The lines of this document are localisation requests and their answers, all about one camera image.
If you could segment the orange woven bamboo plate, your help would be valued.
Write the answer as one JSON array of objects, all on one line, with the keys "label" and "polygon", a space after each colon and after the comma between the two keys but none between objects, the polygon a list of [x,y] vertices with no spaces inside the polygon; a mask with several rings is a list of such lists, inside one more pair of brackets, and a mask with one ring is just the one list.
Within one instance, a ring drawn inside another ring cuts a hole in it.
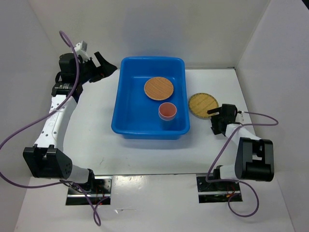
[{"label": "orange woven bamboo plate", "polygon": [[174,85],[164,77],[153,77],[145,83],[144,92],[152,100],[163,101],[172,96]]}]

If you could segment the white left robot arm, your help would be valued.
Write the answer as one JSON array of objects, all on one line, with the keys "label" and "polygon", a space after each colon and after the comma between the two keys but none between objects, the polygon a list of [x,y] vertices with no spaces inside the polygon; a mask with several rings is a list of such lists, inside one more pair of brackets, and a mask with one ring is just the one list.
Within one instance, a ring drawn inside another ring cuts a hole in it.
[{"label": "white left robot arm", "polygon": [[117,69],[100,52],[94,55],[99,66],[81,52],[77,52],[76,57],[72,53],[59,57],[60,72],[52,88],[51,116],[45,121],[34,145],[23,151],[26,164],[35,178],[72,181],[85,193],[93,192],[97,186],[93,171],[73,165],[62,150],[69,120],[83,91],[83,84],[109,77]]}]

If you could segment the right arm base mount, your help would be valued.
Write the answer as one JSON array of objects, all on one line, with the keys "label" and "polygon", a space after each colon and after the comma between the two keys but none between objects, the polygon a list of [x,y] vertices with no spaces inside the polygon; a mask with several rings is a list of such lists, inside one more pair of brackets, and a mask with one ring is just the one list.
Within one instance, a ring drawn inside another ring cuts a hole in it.
[{"label": "right arm base mount", "polygon": [[231,202],[242,202],[240,186],[235,182],[206,181],[205,176],[197,176],[197,191],[199,203],[225,203],[229,198]]}]

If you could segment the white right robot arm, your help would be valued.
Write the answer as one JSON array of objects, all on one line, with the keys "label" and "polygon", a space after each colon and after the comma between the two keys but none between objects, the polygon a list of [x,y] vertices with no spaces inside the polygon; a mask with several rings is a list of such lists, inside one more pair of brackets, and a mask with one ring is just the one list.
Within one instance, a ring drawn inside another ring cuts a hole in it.
[{"label": "white right robot arm", "polygon": [[[272,181],[275,173],[273,142],[249,132],[246,127],[252,124],[236,121],[238,114],[246,112],[239,111],[235,105],[222,104],[207,113],[211,115],[212,132],[215,135],[222,134],[227,141],[211,165],[206,181],[217,190],[224,189],[228,182],[240,180]],[[237,146],[235,162],[215,168],[230,142]]]}]

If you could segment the pink plastic cup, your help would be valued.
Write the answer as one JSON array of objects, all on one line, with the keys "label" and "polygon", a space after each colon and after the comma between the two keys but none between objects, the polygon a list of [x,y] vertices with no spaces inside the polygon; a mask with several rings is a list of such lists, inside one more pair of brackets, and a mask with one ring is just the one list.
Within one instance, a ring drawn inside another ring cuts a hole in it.
[{"label": "pink plastic cup", "polygon": [[170,103],[162,103],[158,108],[158,114],[162,120],[171,121],[177,114],[177,107]]}]

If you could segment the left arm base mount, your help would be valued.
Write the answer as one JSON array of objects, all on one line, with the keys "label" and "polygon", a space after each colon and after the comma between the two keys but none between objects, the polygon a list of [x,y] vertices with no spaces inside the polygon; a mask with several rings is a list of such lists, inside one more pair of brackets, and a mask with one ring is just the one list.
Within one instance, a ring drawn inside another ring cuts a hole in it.
[{"label": "left arm base mount", "polygon": [[[67,206],[88,205],[85,195],[78,187],[67,186]],[[112,176],[96,175],[91,186],[81,184],[81,187],[87,193],[93,206],[111,204]]]}]

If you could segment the yellow woven bamboo plate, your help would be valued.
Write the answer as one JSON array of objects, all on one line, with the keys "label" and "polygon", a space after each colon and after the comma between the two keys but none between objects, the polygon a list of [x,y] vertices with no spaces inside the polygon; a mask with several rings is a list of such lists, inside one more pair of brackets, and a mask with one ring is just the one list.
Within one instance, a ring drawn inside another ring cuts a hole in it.
[{"label": "yellow woven bamboo plate", "polygon": [[219,107],[218,101],[208,93],[196,93],[188,100],[189,111],[196,117],[208,119],[214,114],[208,114],[209,110]]}]

